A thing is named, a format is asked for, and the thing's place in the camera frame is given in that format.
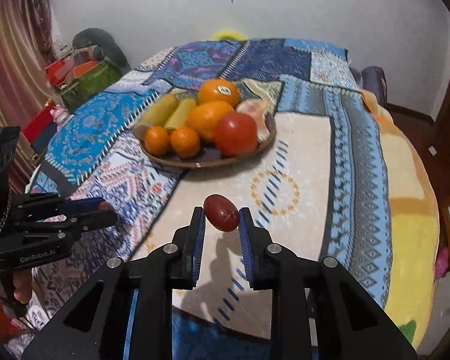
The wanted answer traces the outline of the person left hand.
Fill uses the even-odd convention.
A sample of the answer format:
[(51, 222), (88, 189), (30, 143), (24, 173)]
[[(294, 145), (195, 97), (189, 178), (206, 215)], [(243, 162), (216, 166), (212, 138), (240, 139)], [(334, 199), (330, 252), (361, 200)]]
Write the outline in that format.
[[(32, 271), (15, 271), (13, 273), (13, 297), (16, 301), (26, 305), (32, 298)], [(0, 299), (9, 299), (3, 288), (3, 281), (0, 278)]]

